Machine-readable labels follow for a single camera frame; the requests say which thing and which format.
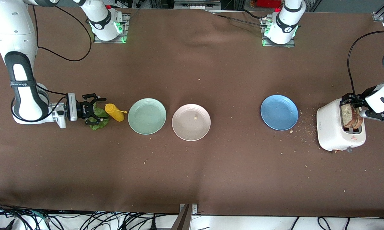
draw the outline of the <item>white floor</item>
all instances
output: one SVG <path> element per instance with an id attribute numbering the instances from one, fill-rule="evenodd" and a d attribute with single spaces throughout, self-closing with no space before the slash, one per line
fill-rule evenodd
<path id="1" fill-rule="evenodd" d="M 75 214 L 62 215 L 63 217 L 74 217 Z M 110 215 L 104 215 L 101 219 L 106 219 Z M 177 215 L 170 215 L 164 217 L 158 217 L 156 219 L 156 225 L 159 228 L 170 228 L 175 222 Z M 108 225 L 102 225 L 97 227 L 97 230 L 114 230 L 122 223 L 124 217 L 119 218 L 118 220 L 113 220 L 108 222 Z M 6 218 L 5 216 L 0 216 L 0 227 L 6 227 L 7 224 L 13 219 Z M 32 226 L 33 229 L 36 228 L 36 224 L 30 217 L 25 217 L 25 220 Z M 79 216 L 75 218 L 61 218 L 57 219 L 62 223 L 65 230 L 80 230 L 82 224 L 88 219 L 87 216 Z M 245 217 L 245 216 L 193 216 L 191 222 L 190 230 L 288 230 L 291 228 L 296 217 Z M 132 222 L 127 230 L 130 230 L 132 226 L 139 223 L 143 219 L 138 219 Z M 326 218 L 331 230 L 344 230 L 347 219 L 346 218 L 336 218 L 329 217 Z M 94 221 L 88 226 L 88 228 L 83 229 L 93 229 L 100 222 Z M 321 221 L 322 226 L 325 229 L 328 229 L 323 221 Z M 140 225 L 135 226 L 134 230 L 137 230 Z M 140 229 L 148 230 L 151 227 L 151 221 L 145 223 Z M 56 226 L 50 223 L 51 229 L 57 229 Z M 20 220 L 14 222 L 12 230 L 25 230 L 25 226 Z M 44 221 L 40 223 L 38 229 L 47 230 L 47 226 Z M 322 230 L 317 224 L 316 217 L 301 217 L 297 224 L 294 227 L 295 230 Z M 348 230 L 384 230 L 384 219 L 382 218 L 351 218 Z"/>

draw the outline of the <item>metal post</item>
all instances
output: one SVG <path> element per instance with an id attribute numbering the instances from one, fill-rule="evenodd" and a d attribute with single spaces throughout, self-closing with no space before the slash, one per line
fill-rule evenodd
<path id="1" fill-rule="evenodd" d="M 384 5 L 381 6 L 377 11 L 373 12 L 372 17 L 374 21 L 383 21 Z"/>
<path id="2" fill-rule="evenodd" d="M 192 205 L 184 205 L 170 230 L 189 230 L 191 226 L 192 211 Z"/>

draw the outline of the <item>brown table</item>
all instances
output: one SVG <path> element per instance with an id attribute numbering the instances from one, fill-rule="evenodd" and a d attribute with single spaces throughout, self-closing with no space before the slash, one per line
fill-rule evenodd
<path id="1" fill-rule="evenodd" d="M 85 20 L 80 9 L 67 10 Z M 40 7 L 37 17 L 41 46 L 69 58 L 85 54 L 87 34 L 72 18 Z M 95 132 L 82 120 L 66 129 L 15 123 L 0 57 L 0 203 L 150 212 L 198 203 L 203 214 L 384 217 L 384 123 L 366 120 L 366 143 L 353 153 L 320 149 L 315 128 L 316 110 L 351 90 L 349 47 L 382 23 L 369 14 L 306 13 L 301 25 L 295 48 L 271 48 L 262 47 L 257 27 L 205 11 L 140 10 L 126 44 L 94 44 L 75 63 L 38 51 L 34 74 L 50 90 L 97 93 L 123 110 L 142 98 L 160 100 L 167 122 L 146 136 L 126 120 Z M 384 81 L 383 53 L 384 34 L 355 46 L 359 93 Z M 300 110 L 292 134 L 261 120 L 259 106 L 272 94 Z M 171 127 L 188 103 L 212 119 L 197 142 Z"/>

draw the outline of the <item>blue plate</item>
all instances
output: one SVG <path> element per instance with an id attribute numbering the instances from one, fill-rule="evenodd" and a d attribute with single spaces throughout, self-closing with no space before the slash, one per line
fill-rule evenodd
<path id="1" fill-rule="evenodd" d="M 288 130 L 298 121 L 298 110 L 294 102 L 286 96 L 272 95 L 261 104 L 263 121 L 275 130 Z"/>

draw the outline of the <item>yellow bottle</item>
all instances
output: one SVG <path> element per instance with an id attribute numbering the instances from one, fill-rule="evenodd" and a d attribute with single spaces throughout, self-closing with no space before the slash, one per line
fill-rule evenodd
<path id="1" fill-rule="evenodd" d="M 121 122 L 124 120 L 124 114 L 126 111 L 119 110 L 114 104 L 106 104 L 105 105 L 105 112 L 112 116 L 117 122 Z"/>

